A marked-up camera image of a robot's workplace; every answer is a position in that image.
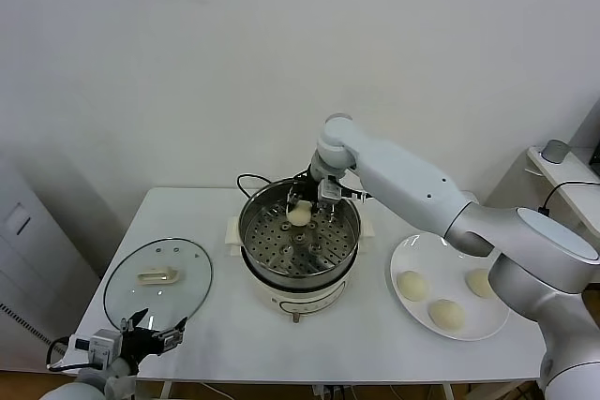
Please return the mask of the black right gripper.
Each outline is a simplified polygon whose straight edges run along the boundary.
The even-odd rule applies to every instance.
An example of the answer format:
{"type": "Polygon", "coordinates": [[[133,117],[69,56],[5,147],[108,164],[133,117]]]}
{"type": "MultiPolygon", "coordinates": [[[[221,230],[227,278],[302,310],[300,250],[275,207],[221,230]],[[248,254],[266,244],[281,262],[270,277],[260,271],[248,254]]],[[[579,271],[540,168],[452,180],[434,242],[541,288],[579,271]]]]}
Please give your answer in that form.
{"type": "Polygon", "coordinates": [[[311,209],[319,208],[318,189],[323,173],[319,170],[306,169],[294,176],[296,185],[292,185],[286,199],[286,215],[300,213],[305,210],[303,200],[311,203],[311,209]]]}

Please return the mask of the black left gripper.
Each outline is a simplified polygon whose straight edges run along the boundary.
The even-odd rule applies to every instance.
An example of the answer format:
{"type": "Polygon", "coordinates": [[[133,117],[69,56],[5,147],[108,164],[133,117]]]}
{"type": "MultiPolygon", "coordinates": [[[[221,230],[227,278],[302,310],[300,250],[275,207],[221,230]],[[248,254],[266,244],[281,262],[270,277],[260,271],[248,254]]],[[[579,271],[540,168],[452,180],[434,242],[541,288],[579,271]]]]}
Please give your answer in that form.
{"type": "Polygon", "coordinates": [[[162,332],[140,328],[138,325],[148,312],[147,308],[121,319],[123,333],[120,357],[128,363],[141,363],[149,355],[160,356],[165,348],[176,348],[183,342],[188,318],[184,317],[173,327],[162,332]]]}

